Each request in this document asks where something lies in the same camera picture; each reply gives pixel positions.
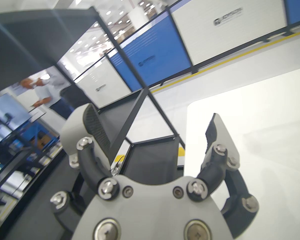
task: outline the white tabletop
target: white tabletop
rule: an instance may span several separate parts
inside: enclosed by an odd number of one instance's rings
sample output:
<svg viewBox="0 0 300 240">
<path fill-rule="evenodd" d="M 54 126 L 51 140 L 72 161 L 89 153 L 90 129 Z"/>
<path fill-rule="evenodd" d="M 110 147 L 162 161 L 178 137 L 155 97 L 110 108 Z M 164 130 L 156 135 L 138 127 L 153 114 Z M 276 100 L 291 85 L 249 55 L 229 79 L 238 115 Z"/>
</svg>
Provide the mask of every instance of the white tabletop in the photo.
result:
<svg viewBox="0 0 300 240">
<path fill-rule="evenodd" d="M 200 171 L 214 112 L 227 127 L 240 154 L 239 170 L 260 204 L 239 239 L 300 239 L 300 69 L 190 104 L 185 176 Z M 221 209 L 229 197 L 224 183 L 212 197 Z"/>
</svg>

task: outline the logo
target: logo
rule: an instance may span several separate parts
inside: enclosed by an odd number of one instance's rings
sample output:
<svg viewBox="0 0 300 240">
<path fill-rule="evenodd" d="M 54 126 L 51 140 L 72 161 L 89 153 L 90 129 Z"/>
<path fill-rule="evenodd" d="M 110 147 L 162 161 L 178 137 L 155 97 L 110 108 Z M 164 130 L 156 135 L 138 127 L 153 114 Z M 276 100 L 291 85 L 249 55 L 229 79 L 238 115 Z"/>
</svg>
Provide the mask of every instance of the logo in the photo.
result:
<svg viewBox="0 0 300 240">
<path fill-rule="evenodd" d="M 152 55 L 152 56 L 146 58 L 145 60 L 139 62 L 138 65 L 139 65 L 140 67 L 142 67 L 144 64 L 146 64 L 147 62 L 149 62 L 150 60 L 153 60 L 153 59 L 155 59 L 155 58 L 156 58 L 155 55 Z"/>
<path fill-rule="evenodd" d="M 106 86 L 106 84 L 101 85 L 99 88 L 96 88 L 95 90 L 97 92 L 101 91 L 104 87 Z"/>
<path fill-rule="evenodd" d="M 236 9 L 236 10 L 233 10 L 232 12 L 225 14 L 223 17 L 220 17 L 220 18 L 215 19 L 215 20 L 213 21 L 213 24 L 214 24 L 215 26 L 220 25 L 222 22 L 225 22 L 225 21 L 230 20 L 230 19 L 233 18 L 235 15 L 241 14 L 241 13 L 242 13 L 242 10 L 243 10 L 242 7 L 238 8 L 238 9 Z"/>
</svg>

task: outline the white shirt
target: white shirt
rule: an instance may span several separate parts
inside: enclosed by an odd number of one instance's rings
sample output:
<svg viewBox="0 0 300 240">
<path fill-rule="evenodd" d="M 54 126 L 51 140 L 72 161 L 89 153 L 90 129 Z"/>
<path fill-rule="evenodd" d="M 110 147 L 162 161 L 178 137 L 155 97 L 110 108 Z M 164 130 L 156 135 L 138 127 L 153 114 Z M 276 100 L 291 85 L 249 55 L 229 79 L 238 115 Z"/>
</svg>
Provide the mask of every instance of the white shirt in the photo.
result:
<svg viewBox="0 0 300 240">
<path fill-rule="evenodd" d="M 51 105 L 55 104 L 57 101 L 61 99 L 59 91 L 50 84 L 44 86 L 36 86 L 34 87 L 34 91 L 39 97 L 39 100 L 51 97 L 51 101 L 45 103 L 45 106 L 47 107 L 50 107 Z"/>
</svg>

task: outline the monitor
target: monitor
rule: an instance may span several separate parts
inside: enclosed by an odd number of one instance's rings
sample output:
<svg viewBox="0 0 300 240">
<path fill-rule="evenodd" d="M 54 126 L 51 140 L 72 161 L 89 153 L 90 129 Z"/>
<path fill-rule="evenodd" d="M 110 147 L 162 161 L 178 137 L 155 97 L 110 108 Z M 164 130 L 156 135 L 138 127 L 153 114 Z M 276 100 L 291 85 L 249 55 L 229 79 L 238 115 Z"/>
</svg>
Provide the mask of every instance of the monitor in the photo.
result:
<svg viewBox="0 0 300 240">
<path fill-rule="evenodd" d="M 6 93 L 0 96 L 0 120 L 10 129 L 17 129 L 30 118 L 28 111 L 11 95 Z M 8 127 L 0 126 L 0 141 L 11 133 Z"/>
</svg>

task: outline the man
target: man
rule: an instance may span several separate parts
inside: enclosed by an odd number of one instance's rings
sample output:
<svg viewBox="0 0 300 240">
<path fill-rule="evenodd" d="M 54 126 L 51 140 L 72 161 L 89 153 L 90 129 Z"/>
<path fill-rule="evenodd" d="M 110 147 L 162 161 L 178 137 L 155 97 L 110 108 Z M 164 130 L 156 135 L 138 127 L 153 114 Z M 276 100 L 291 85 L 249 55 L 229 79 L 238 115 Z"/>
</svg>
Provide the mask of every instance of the man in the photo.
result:
<svg viewBox="0 0 300 240">
<path fill-rule="evenodd" d="M 72 108 L 61 99 L 59 91 L 53 85 L 49 83 L 45 84 L 41 79 L 33 81 L 30 78 L 22 80 L 20 85 L 27 89 L 34 89 L 37 94 L 39 101 L 35 102 L 32 105 L 33 107 L 39 107 L 44 104 L 64 119 L 68 119 L 72 113 Z"/>
</svg>

